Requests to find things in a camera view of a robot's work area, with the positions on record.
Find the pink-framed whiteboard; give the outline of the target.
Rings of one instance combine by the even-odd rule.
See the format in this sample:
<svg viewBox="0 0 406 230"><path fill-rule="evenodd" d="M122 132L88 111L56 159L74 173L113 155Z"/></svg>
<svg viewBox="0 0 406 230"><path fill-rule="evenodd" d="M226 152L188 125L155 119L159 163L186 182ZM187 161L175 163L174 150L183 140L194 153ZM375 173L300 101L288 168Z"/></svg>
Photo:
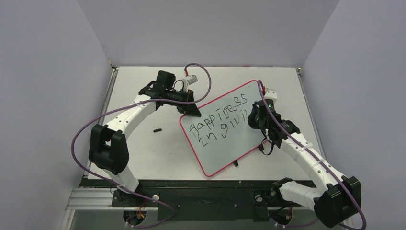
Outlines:
<svg viewBox="0 0 406 230"><path fill-rule="evenodd" d="M248 125L252 105L260 99L258 82L251 80L200 106L200 117L179 119L205 176L214 176L263 142L262 132Z"/></svg>

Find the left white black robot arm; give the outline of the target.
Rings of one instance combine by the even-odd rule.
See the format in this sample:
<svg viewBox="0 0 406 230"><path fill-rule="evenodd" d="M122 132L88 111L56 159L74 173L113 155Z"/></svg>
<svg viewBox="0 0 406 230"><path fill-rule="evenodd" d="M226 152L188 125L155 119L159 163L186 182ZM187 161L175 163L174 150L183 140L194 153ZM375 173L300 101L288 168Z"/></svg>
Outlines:
<svg viewBox="0 0 406 230"><path fill-rule="evenodd" d="M186 75L181 79L182 88L176 90L175 75L160 70L157 78L139 91L131 108L105 125L95 125L91 129L89 160L118 184L119 197L129 205L138 206L144 199L142 184L128 167L128 137L147 116L165 104L175 106L183 115L200 117L194 104L194 92L188 88L197 80L195 75Z"/></svg>

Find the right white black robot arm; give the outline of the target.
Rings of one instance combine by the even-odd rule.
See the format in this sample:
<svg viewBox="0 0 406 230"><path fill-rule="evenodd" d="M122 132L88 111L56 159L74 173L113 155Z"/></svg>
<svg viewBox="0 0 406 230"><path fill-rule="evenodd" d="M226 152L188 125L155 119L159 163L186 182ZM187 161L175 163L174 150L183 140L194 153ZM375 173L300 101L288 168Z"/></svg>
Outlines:
<svg viewBox="0 0 406 230"><path fill-rule="evenodd" d="M361 207L360 181L345 176L322 158L294 123L282 120L275 112L272 99L253 103L248 125L287 153L315 185L305 186L285 177L272 185L271 201L277 205L299 204L313 211L326 227L340 225L351 230L351 218Z"/></svg>

